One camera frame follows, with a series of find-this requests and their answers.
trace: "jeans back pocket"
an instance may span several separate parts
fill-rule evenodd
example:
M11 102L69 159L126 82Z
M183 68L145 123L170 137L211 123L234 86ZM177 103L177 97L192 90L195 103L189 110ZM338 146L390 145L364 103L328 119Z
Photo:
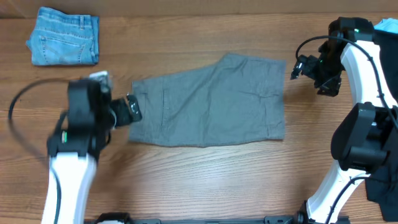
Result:
M84 44L76 44L66 40L40 36L43 56L47 65L81 64L81 53Z

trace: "denim jeans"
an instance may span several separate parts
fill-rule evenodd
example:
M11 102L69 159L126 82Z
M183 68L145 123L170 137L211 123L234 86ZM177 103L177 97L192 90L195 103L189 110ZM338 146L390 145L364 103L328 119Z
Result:
M379 24L374 26L374 28L377 30L398 34L398 20L393 18L382 19Z
M34 65L98 63L98 17L66 15L41 7L26 45Z

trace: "black cable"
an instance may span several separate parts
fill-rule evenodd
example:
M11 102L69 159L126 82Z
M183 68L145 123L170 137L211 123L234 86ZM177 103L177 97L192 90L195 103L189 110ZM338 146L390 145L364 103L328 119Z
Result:
M62 129L62 124L65 118L67 117L68 111L62 111L60 114L60 119L57 121L55 124L55 130L61 130Z
M50 78L50 79L45 79L45 80L39 80L36 82L33 82L29 85L27 85L25 88L23 88L15 97L14 99L12 99L11 104L10 104L10 108L8 111L8 126L10 128L10 132L11 134L14 136L14 138L16 138L18 140L18 142L26 149L26 151L32 153L36 158L38 158L38 160L40 160L42 162L42 164L44 165L44 167L48 167L49 163L47 160L43 159L46 158L45 156L43 156L40 151L33 146L31 143L29 143L26 138L15 128L14 126L14 121L12 120L12 112L14 111L14 107L15 104L17 103L18 99L28 90L30 90L31 88L41 85L41 84L45 84L45 83L68 83L69 80L62 80L62 79L56 79L56 78ZM60 120L62 119L62 117L65 119L66 116L66 112L63 112L61 114ZM62 124L62 122L58 121L57 126L60 126ZM55 181L57 183L57 207L55 210L55 218L54 218L54 224L58 223L58 218L59 218L59 214L60 214L60 207L61 207L61 184L60 184L60 180L58 178L57 173L55 172L55 170L53 169L52 166L49 167L50 171L53 173L54 177L55 177Z
M398 181L389 182L389 181L384 181L384 180L375 179L375 178L372 178L372 177L354 177L354 178L352 178L351 180L349 180L349 182L343 187L343 189L342 189L342 190L340 191L340 193L337 195L337 198L336 198L335 201L333 202L333 205L330 207L330 212L329 212L328 218L326 219L325 224L329 224L330 219L331 219L331 216L332 216L333 212L335 212L335 208L336 208L336 206L337 206L338 201L339 201L340 198L343 196L343 194L346 192L346 190L348 189L348 187L349 187L351 184L354 184L355 181L357 181L357 180L365 180L365 179L374 180L374 181L376 181L376 182L380 182L380 183L383 183L383 184L389 184L389 185L398 184Z
M300 49L301 49L306 43L311 42L311 41L313 41L313 40L319 40L319 39L335 39L335 40L341 40L341 41L344 41L344 42L347 42L347 43L353 45L354 47L356 47L356 48L358 48L360 51L362 51L363 54L365 54L365 56L366 56L366 57L368 58L368 60L370 61L371 65L372 65L372 67L373 67L373 70L374 70L374 75L375 75L375 77L376 77L377 90L378 90L378 92L379 92L379 97L380 97L381 103L383 104L383 107L387 108L388 115L389 115L389 117L390 117L390 119L391 119L391 122L393 123L395 129L398 130L398 122L396 121L394 115L392 114L390 108L388 107L388 104L387 104L386 100L384 99L384 93L383 93L382 90L381 90L380 76L379 76L379 72L378 72L378 70L377 70L377 68L376 68L376 64L374 63L374 60L373 60L373 58L369 55L369 53L368 53L365 49L363 49L361 46L359 46L359 45L356 44L355 42L352 42L352 41L350 41L350 40L348 40L348 39L346 39L346 38L335 37L335 36L330 36L330 35L322 35L322 36L318 36L318 37L312 37L312 38L310 38L310 39L308 39L308 40L302 42L302 43L300 44L300 46L297 48L297 50L296 50L296 59L297 59L297 60L299 59L299 52L300 52Z
M111 143L111 140L112 140L112 134L111 134L111 132L109 132L109 133L108 133L108 140L106 141L105 146L107 146L108 144L110 144L110 143Z
M55 207L55 216L54 216L54 224L58 223L58 218L60 217L61 210L61 199L62 199L62 191L61 191L61 183L58 177L58 174L54 170L53 166L50 165L50 170L55 177L55 181L57 183L57 206Z

